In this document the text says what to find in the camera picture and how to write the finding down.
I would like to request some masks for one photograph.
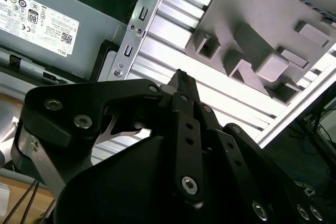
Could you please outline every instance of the qr code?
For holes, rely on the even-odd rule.
[[[61,38],[62,42],[65,42],[68,45],[71,45],[72,42],[72,36],[66,33],[62,33],[62,38]]]

